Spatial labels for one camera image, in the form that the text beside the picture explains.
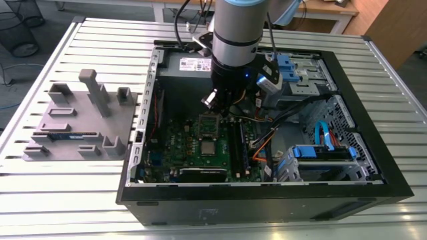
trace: green motherboard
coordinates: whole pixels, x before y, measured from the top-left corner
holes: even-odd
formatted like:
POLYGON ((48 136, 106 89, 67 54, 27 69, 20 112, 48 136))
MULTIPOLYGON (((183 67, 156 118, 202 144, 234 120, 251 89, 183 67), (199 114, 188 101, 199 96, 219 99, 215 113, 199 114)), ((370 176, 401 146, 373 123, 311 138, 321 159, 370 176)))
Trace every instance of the green motherboard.
POLYGON ((224 182, 260 182, 260 164, 251 160, 246 150, 255 133, 251 121, 220 119, 214 114, 182 122, 171 120, 166 126, 164 150, 148 153, 151 167, 146 172, 151 176, 146 179, 179 183, 180 169, 211 169, 223 171, 224 182), (246 146, 235 149, 240 139, 246 146))

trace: motherboard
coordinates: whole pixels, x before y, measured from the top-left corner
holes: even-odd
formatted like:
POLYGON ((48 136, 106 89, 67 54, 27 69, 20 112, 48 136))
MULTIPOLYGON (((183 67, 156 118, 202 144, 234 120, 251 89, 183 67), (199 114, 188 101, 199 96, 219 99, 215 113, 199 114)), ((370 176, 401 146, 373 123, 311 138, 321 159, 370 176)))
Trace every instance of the motherboard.
POLYGON ((259 162, 250 161, 256 137, 251 121, 204 113, 166 124, 164 149, 148 152, 143 171, 151 183, 260 182, 259 162))

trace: slotted metal table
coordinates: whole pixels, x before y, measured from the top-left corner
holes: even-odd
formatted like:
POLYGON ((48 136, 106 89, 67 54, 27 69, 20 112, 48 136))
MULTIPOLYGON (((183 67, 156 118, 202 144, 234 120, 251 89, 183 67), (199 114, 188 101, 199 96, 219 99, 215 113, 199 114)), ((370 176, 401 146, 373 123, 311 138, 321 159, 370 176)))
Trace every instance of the slotted metal table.
MULTIPOLYGON (((190 40, 184 25, 180 31, 190 40)), ((80 69, 95 69, 107 90, 130 87, 140 103, 154 40, 175 40, 172 24, 87 18, 71 24, 0 136, 0 238, 426 239, 426 110, 362 37, 291 31, 274 36, 279 47, 335 52, 414 197, 341 221, 144 227, 116 205, 123 161, 26 162, 23 150, 48 107, 52 83, 79 90, 86 87, 80 69)), ((266 33, 262 45, 270 42, 266 33)))

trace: sticker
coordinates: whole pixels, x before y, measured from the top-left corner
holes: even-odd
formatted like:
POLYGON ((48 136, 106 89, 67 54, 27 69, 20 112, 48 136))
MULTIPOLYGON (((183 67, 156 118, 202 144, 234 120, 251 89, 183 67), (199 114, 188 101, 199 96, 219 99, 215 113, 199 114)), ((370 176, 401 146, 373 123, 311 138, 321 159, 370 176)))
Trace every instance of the sticker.
POLYGON ((255 99, 255 106, 256 106, 258 108, 262 107, 262 103, 263 103, 263 100, 262 100, 260 98, 256 98, 256 99, 255 99))
POLYGON ((199 209, 199 219, 200 220, 208 220, 211 217, 216 216, 218 214, 219 214, 218 208, 199 209))
POLYGON ((211 72, 211 58, 183 57, 179 60, 180 71, 211 72))
POLYGON ((266 167, 264 167, 264 172, 267 173, 269 177, 273 176, 273 170, 271 170, 271 168, 270 168, 267 165, 266 165, 266 167))
POLYGON ((298 75, 309 75, 306 70, 295 70, 298 75))
POLYGON ((83 136, 78 136, 78 135, 75 135, 75 136, 68 136, 70 137, 70 139, 83 139, 83 136))

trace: mesh trash bin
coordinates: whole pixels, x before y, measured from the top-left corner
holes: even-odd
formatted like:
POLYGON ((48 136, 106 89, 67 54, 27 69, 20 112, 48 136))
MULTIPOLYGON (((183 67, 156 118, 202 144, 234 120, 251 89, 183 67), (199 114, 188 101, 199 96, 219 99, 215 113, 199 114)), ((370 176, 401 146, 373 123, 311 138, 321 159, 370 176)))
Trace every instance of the mesh trash bin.
POLYGON ((4 0, 14 13, 23 15, 28 27, 39 27, 46 23, 36 0, 4 0))
POLYGON ((35 36, 23 22, 23 15, 0 12, 0 44, 15 57, 28 57, 39 50, 35 36))

